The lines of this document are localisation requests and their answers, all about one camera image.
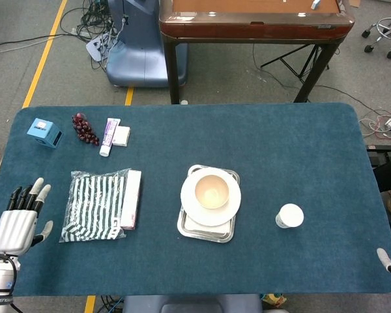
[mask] saucer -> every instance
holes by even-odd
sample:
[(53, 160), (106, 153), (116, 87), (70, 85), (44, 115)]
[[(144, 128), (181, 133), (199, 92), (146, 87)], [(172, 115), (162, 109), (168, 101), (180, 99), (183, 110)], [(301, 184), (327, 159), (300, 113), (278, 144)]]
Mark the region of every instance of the saucer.
[[(218, 209), (206, 209), (201, 206), (196, 198), (196, 185), (198, 181), (207, 175), (221, 177), (229, 187), (228, 201)], [(203, 168), (187, 177), (181, 188), (182, 208), (196, 223), (204, 226), (218, 226), (231, 220), (240, 207), (240, 188), (234, 178), (226, 171), (218, 168)]]

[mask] power strip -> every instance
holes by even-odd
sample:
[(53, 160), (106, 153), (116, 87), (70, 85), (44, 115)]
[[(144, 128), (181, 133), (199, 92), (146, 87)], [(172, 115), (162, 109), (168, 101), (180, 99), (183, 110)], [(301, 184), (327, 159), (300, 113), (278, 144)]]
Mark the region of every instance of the power strip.
[(103, 35), (94, 38), (85, 45), (87, 51), (94, 61), (101, 62), (108, 58), (109, 51), (113, 45), (112, 40), (110, 40), (108, 37), (109, 33), (104, 33)]

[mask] brown table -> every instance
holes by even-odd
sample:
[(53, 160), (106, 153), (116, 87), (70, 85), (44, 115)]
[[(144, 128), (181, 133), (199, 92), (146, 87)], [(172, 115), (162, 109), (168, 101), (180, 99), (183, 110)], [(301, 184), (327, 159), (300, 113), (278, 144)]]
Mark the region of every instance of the brown table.
[(347, 0), (161, 0), (171, 103), (178, 104), (176, 45), (198, 43), (314, 44), (321, 53), (294, 102), (308, 95), (351, 30), (355, 19)]

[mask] bowl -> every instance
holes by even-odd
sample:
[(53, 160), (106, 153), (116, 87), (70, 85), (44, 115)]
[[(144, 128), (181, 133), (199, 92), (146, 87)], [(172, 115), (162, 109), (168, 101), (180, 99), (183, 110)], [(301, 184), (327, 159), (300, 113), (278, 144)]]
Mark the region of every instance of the bowl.
[(217, 175), (202, 177), (195, 186), (195, 197), (202, 207), (218, 209), (229, 199), (229, 186)]

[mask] plastic bag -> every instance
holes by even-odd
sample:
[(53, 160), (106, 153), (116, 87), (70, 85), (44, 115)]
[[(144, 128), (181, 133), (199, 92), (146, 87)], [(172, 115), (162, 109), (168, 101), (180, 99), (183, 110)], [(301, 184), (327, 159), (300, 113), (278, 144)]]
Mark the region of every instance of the plastic bag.
[(102, 175), (71, 172), (60, 243), (126, 237), (120, 219), (128, 171)]

